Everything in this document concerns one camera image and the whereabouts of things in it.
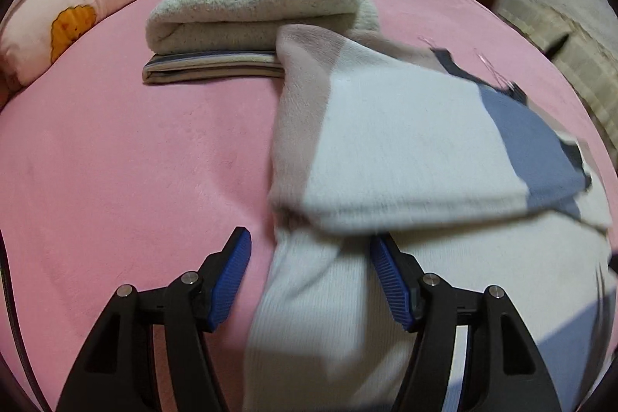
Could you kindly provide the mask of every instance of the gray fabric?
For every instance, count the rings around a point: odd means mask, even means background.
[[[279,27],[315,24],[341,33],[377,30],[372,0],[162,0],[146,22],[155,53],[273,50]]]
[[[149,46],[160,55],[216,50],[270,51],[275,49],[279,28],[291,23],[317,25],[339,34],[350,29],[379,29],[373,1],[358,0],[356,12],[340,15],[255,22],[158,24],[150,32],[151,37],[157,39],[149,39]]]

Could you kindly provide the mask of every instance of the blue patch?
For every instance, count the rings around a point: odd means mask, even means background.
[[[582,213],[580,212],[579,206],[577,206],[576,200],[572,197],[559,201],[554,206],[554,209],[564,213],[565,215],[573,217],[576,220],[581,220],[582,218]]]
[[[479,90],[513,170],[528,186],[530,211],[553,208],[586,188],[585,174],[571,164],[558,136],[537,114],[488,86]]]

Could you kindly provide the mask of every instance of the folded towel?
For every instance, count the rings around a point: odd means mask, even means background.
[[[274,52],[215,51],[155,55],[142,73],[146,84],[243,77],[282,78],[283,67]]]
[[[390,316],[368,236],[399,230],[400,248],[453,286],[506,289],[573,410],[602,367],[615,302],[610,213],[585,151],[523,93],[483,84],[444,50],[349,36],[373,49],[307,25],[277,38],[277,247],[243,409],[389,409],[414,336]],[[445,412],[465,329],[457,341]]]
[[[350,29],[378,30],[378,12],[373,1],[358,0],[358,2],[358,10],[355,13],[304,19],[178,24],[153,22],[146,25],[146,38],[148,46],[155,53],[172,55],[216,50],[274,50],[277,31],[288,24],[317,25],[338,34]]]
[[[146,23],[155,53],[273,50],[280,26],[377,29],[371,0],[163,0]]]

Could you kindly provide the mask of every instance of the white fabric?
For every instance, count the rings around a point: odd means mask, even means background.
[[[566,216],[548,211],[510,223],[400,233],[394,239],[425,271],[455,287],[482,292],[488,285],[503,286],[537,343],[551,341],[574,316],[597,304],[600,318],[592,329],[611,326],[601,315],[615,285],[607,272],[608,242]],[[366,241],[309,228],[279,230],[277,241],[246,348],[243,409],[391,405],[414,336],[393,321]],[[564,412],[577,403],[589,352],[586,336],[591,334],[574,334],[571,346],[550,354],[542,346]],[[462,377],[459,351],[455,388]]]

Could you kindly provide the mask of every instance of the pink blanket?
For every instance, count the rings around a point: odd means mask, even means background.
[[[231,410],[273,252],[270,141],[281,82],[143,86],[144,23],[160,0],[109,16],[0,114],[0,225],[30,360],[54,407],[84,338],[122,283],[167,285],[236,225],[253,255],[231,318],[209,338]],[[390,38],[448,48],[492,83],[482,53],[586,139],[614,216],[618,180],[594,126],[552,64],[472,0],[374,0]],[[19,370],[0,317],[0,352]]]

